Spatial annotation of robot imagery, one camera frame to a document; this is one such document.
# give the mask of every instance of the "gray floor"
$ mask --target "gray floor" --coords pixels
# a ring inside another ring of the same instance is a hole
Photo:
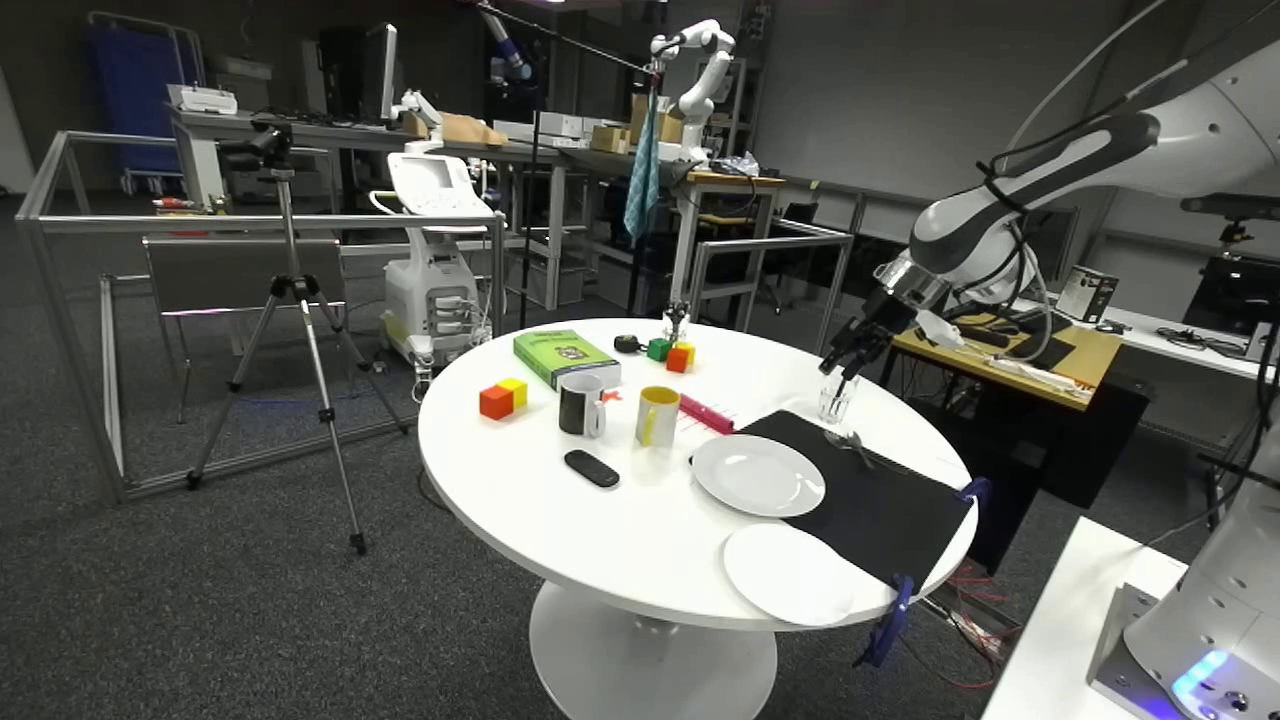
[[[558,716],[526,642],[537,582],[420,496],[411,440],[388,435],[347,455],[373,527],[364,559],[346,550],[327,455],[205,492],[114,499],[10,218],[11,205],[0,205],[0,716]],[[93,275],[122,249],[82,246],[60,259],[93,339]],[[574,312],[621,312],[621,294]],[[812,306],[759,307],[758,332],[807,344],[812,318]],[[181,467],[222,396],[224,349],[205,349],[186,422],[143,301],[125,306],[122,332],[132,453]],[[249,401],[229,444],[315,431],[300,425],[311,410],[292,339],[281,344],[262,378],[272,401]],[[380,384],[409,410],[406,371]],[[339,384],[339,396],[355,417],[375,412],[360,401],[370,394]],[[1158,538],[1195,514],[1189,455],[1136,440],[1094,518]],[[1035,499],[994,582],[1000,612],[1032,612],[1072,520],[1067,504]],[[985,690],[957,684],[987,668],[933,615],[912,615],[918,655],[895,654],[883,668],[853,668],[860,642],[863,628],[785,637],[765,716],[981,716]]]

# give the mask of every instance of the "white round table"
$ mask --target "white round table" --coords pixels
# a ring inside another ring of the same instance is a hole
[[[661,319],[578,319],[574,329],[614,351],[614,338],[661,338]],[[794,410],[821,412],[826,378],[817,356],[723,329],[687,329],[693,371],[675,378],[648,356],[621,356],[621,401],[605,405],[605,435],[574,440],[558,425],[558,394],[537,379],[495,338],[450,366],[420,405],[420,453],[442,499],[513,566],[545,575],[533,604],[529,643],[548,698],[578,720],[719,720],[758,716],[775,680],[771,632],[795,632],[758,612],[723,575],[719,544],[749,525],[704,496],[687,453],[716,440],[679,417],[667,453],[636,448],[644,384],[667,384],[719,410],[736,430]],[[480,394],[505,378],[529,379],[529,410],[484,422]],[[957,448],[905,401],[871,379],[843,389],[843,412],[829,430],[860,431],[867,448],[970,483]],[[621,471],[596,488],[565,467],[569,448],[589,448]],[[977,507],[919,593],[942,588],[965,559]],[[863,604],[843,626],[883,615],[891,588],[863,575]]]

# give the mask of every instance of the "wooden table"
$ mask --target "wooden table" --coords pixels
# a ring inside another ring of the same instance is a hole
[[[938,349],[918,329],[891,339],[883,384],[895,351],[957,378],[981,379],[977,405],[945,401],[938,425],[947,430],[973,471],[987,475],[985,525],[973,555],[996,571],[1035,492],[1052,492],[1078,507],[1094,507],[1147,401],[1107,384],[1121,338],[1066,329],[1055,339],[1072,351],[1052,367],[994,366],[1006,349],[965,339]]]
[[[942,349],[942,344],[928,344],[918,329],[909,329],[909,332],[899,332],[891,339],[891,349],[909,351],[909,356],[919,356],[919,361],[933,361],[933,366],[945,366],[951,371],[965,371],[965,378],[977,378],[977,379],[994,379],[994,384],[1018,389],[1025,396],[1083,412],[1094,405],[1098,389],[1107,379],[1107,367],[1114,367],[1114,361],[1121,351],[1121,338],[1105,338],[1105,332],[1094,332],[1094,329],[1066,329],[1066,332],[1055,332],[1055,339],[1072,344],[1072,356],[1066,356],[1052,367],[1052,378],[1078,379],[1072,394],[1066,394],[1066,389],[1055,389],[1055,384],[1048,384],[1040,378],[994,366],[994,356],[1000,356],[1000,349],[981,344],[981,339],[965,339],[961,349]]]

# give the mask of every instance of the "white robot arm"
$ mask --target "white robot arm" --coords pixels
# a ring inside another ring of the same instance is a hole
[[[858,378],[877,361],[918,319],[933,285],[987,297],[1025,288],[1035,275],[1018,230],[1029,209],[1105,185],[1202,197],[1278,164],[1280,40],[1278,29],[1269,34],[1162,74],[1082,132],[1035,147],[1021,169],[994,169],[981,190],[928,205],[883,294],[838,332],[826,371],[841,366],[843,378]]]
[[[675,36],[653,36],[653,74],[666,74],[685,48],[713,48],[704,74],[698,84],[675,99],[675,111],[685,118],[685,147],[704,146],[704,125],[716,111],[716,91],[732,70],[732,36],[716,19],[687,26]]]

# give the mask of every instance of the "yellow block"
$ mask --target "yellow block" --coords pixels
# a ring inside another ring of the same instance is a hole
[[[529,384],[520,378],[502,379],[505,394],[513,394],[513,412],[529,410]]]

